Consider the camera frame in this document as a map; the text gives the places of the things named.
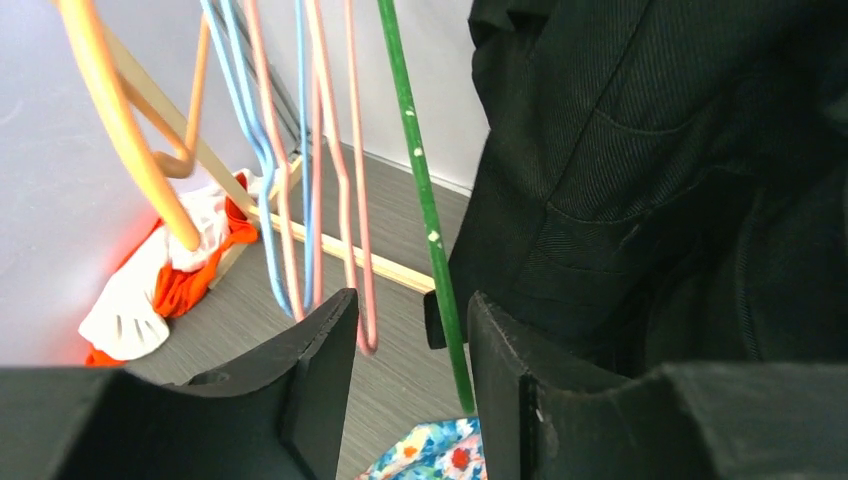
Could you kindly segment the blue hanger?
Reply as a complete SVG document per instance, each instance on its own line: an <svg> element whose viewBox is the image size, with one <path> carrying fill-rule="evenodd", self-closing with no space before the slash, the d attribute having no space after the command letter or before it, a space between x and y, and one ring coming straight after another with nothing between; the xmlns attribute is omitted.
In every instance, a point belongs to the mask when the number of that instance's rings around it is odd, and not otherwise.
<svg viewBox="0 0 848 480"><path fill-rule="evenodd" d="M257 200L271 291L282 311L286 315L292 316L293 309L284 287L278 259L279 245L274 236L275 229L271 219L270 200L268 199L268 195L274 186L276 163L266 131L256 112L233 3L231 1L221 3L221 12L226 27L225 33L221 32L213 2L201 0L200 5L209 24L213 45L239 126L251 145L262 171L260 195Z"/></svg>

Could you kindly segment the blue patterned garment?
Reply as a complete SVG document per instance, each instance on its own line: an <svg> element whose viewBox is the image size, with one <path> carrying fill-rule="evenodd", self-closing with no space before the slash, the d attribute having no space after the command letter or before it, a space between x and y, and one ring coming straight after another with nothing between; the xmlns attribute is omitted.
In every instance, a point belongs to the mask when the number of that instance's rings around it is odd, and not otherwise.
<svg viewBox="0 0 848 480"><path fill-rule="evenodd" d="M369 480L486 480L479 418L418 424L358 477Z"/></svg>

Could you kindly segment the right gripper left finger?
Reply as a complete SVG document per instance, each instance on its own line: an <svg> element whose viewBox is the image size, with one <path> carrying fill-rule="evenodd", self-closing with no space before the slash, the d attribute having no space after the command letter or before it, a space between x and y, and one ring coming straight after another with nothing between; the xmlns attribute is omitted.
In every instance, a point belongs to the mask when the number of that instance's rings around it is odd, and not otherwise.
<svg viewBox="0 0 848 480"><path fill-rule="evenodd" d="M293 327L183 385L118 368L5 368L5 479L332 479L358 298L342 289Z"/></svg>

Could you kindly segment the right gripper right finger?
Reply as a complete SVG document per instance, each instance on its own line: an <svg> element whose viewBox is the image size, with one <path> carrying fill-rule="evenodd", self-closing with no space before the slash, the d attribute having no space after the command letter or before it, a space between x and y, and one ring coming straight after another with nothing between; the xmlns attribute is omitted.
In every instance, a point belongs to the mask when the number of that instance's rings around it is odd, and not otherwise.
<svg viewBox="0 0 848 480"><path fill-rule="evenodd" d="M577 358L485 295L468 305L492 479L843 479L847 369L666 364L628 379Z"/></svg>

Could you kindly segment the black pleated skirt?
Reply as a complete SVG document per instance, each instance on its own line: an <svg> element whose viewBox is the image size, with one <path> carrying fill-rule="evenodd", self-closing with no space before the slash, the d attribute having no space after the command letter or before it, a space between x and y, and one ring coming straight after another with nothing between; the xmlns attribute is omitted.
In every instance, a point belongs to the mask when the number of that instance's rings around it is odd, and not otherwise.
<svg viewBox="0 0 848 480"><path fill-rule="evenodd" d="M634 377L847 357L843 1L476 1L449 271Z"/></svg>

